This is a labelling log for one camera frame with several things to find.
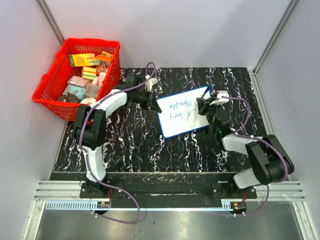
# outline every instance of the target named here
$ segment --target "gray floor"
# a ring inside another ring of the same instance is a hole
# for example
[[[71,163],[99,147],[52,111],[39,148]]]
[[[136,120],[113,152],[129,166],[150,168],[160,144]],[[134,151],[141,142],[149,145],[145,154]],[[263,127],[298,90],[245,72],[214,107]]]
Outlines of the gray floor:
[[[249,203],[249,211],[258,207]],[[137,213],[107,212],[121,220]],[[140,223],[121,224],[95,218],[90,212],[45,210],[37,240],[300,240],[294,208],[288,202],[268,202],[253,216],[226,217],[212,212],[150,211]]]

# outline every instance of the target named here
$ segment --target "red basket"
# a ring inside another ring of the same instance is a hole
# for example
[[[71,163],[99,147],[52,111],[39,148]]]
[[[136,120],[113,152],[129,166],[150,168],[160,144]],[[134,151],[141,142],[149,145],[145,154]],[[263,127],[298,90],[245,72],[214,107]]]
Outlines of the red basket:
[[[71,67],[69,55],[85,53],[100,55],[102,51],[113,54],[112,62],[96,99],[98,101],[110,93],[121,78],[119,48],[120,44],[117,41],[68,38],[63,43],[60,51],[55,55],[55,60],[47,74],[43,75],[39,86],[32,96],[32,100],[43,104],[63,120],[75,121],[77,108],[80,106],[80,103],[57,101],[67,87],[67,81],[72,76],[81,76],[82,68]]]

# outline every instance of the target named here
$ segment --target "gray wall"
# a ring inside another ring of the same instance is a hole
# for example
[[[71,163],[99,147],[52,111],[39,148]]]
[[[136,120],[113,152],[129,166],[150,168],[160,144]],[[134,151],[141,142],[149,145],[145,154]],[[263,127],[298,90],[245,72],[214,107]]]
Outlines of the gray wall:
[[[119,41],[124,68],[253,68],[290,0],[46,2],[65,38]]]
[[[320,234],[320,1],[300,1],[259,71],[279,140]]]
[[[17,240],[64,126],[31,100],[59,45],[35,0],[0,5],[0,239]]]

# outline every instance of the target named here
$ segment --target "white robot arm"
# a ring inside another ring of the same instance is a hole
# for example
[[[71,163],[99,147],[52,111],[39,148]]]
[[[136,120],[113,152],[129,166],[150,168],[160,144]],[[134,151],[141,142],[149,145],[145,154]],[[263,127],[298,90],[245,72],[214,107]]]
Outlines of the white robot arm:
[[[93,175],[99,180],[103,181],[106,177],[106,170],[103,166],[102,145],[106,138],[106,119],[115,110],[125,105],[128,101],[140,104],[140,107],[145,110],[161,113],[161,109],[155,99],[154,90],[152,85],[157,82],[155,78],[151,78],[145,83],[145,88],[134,89],[127,92],[122,90],[130,89],[137,86],[142,79],[139,76],[128,74],[126,81],[117,85],[115,89],[111,90],[108,97],[104,100],[97,101],[90,106],[81,105],[78,108],[76,119],[73,127],[73,136],[79,144],[80,135],[84,120],[89,110],[93,106],[94,111],[91,113],[89,120],[92,124],[87,124],[82,137],[82,147],[85,151],[82,151],[85,159],[88,159],[91,171]],[[86,178],[92,186],[97,186],[97,181],[92,177],[91,172],[88,171],[87,161],[85,161],[87,174]]]
[[[234,151],[249,157],[251,168],[233,176],[231,190],[278,182],[286,176],[286,171],[287,174],[293,173],[294,165],[276,136],[243,136],[231,130],[230,113],[221,107],[229,99],[235,98],[230,97],[227,91],[217,91],[213,98],[203,99],[202,96],[196,100],[198,114],[206,116],[217,145],[222,150]]]

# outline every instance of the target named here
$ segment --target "black marble surface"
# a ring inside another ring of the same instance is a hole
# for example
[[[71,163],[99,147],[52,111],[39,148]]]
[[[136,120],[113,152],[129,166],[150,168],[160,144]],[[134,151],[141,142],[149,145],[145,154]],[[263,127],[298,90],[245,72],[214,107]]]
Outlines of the black marble surface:
[[[124,68],[123,79],[127,73],[144,77],[145,69]],[[266,134],[246,68],[157,68],[156,77],[160,80],[155,90],[158,98],[209,85],[212,91],[227,90],[232,97],[247,99],[251,117],[242,134]],[[245,104],[235,100],[224,107],[230,111],[232,127],[239,128],[246,117]],[[68,122],[54,172],[86,171],[72,130],[73,122]],[[244,155],[219,150],[204,129],[164,139],[157,114],[135,103],[109,116],[106,135],[102,154],[107,172],[239,172],[250,167]]]

